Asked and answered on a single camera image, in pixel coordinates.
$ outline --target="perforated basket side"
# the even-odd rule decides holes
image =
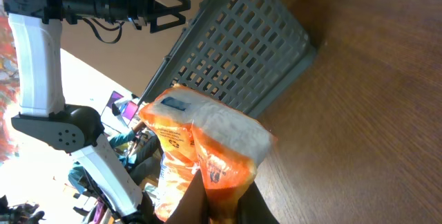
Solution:
[[[245,113],[310,47],[279,0],[204,0],[178,42],[150,95],[180,83]]]

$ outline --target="black pants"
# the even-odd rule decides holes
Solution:
[[[143,179],[149,175],[154,175],[155,177],[160,176],[160,161],[152,157],[157,149],[160,149],[160,153],[162,154],[160,141],[157,136],[153,136],[147,144],[137,152],[137,158],[129,172],[135,184],[139,185]]]

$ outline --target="orange plastic bag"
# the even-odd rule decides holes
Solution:
[[[140,111],[164,150],[157,216],[166,221],[200,168],[212,223],[234,223],[239,198],[275,138],[256,120],[175,85]]]

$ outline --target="gray plastic basket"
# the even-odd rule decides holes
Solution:
[[[204,0],[142,100],[180,83],[256,118],[315,53],[279,0]]]

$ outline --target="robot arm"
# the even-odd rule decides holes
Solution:
[[[3,0],[14,35],[20,73],[20,114],[13,127],[70,153],[86,168],[113,209],[130,223],[149,220],[150,198],[132,181],[103,134],[96,110],[65,104],[61,86],[61,20],[70,24],[84,17],[109,23],[130,21],[138,30],[151,25],[157,32],[185,22],[179,12],[190,8],[189,0],[167,8],[155,0]],[[156,19],[174,15],[178,20],[158,26]]]

